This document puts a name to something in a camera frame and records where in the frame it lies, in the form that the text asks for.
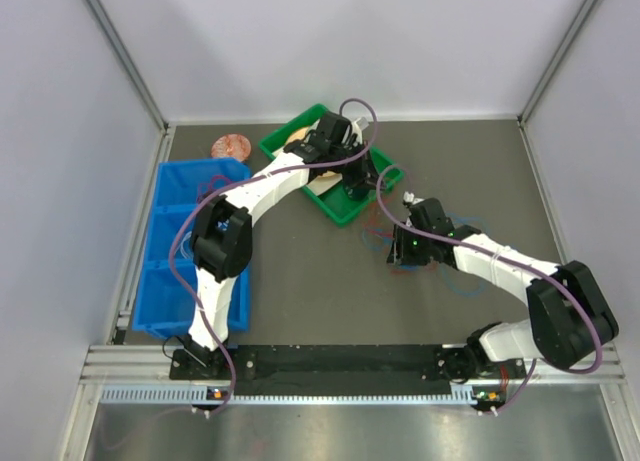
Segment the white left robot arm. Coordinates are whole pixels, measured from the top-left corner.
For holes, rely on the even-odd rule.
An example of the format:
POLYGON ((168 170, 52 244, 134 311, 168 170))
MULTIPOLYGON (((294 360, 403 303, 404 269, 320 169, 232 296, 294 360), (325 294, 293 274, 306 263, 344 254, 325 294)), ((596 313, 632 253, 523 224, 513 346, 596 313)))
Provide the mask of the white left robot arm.
POLYGON ((254 224, 285 196, 326 173, 339 175, 354 200, 375 188, 378 172, 363 136, 366 126, 364 118, 324 113, 302 138, 278 150, 266 168, 211 198, 195 216, 190 242, 198 302, 183 346, 203 376, 216 377, 226 368, 220 345, 228 337, 234 285, 252 257, 254 224))

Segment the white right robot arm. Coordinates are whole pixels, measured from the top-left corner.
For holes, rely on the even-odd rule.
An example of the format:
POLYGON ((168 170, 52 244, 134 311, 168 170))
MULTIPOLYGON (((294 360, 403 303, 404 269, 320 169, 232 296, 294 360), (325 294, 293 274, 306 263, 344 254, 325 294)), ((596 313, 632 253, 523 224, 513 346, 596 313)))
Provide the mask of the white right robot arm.
POLYGON ((619 334, 619 324, 587 265, 540 261, 501 245, 481 230, 455 225, 436 198, 404 192, 408 218, 393 229, 387 257, 395 266, 431 263, 476 276, 509 293, 528 310, 527 319, 494 322, 466 341, 466 361, 476 375, 487 377, 503 361, 543 359, 573 372, 589 355, 619 334))

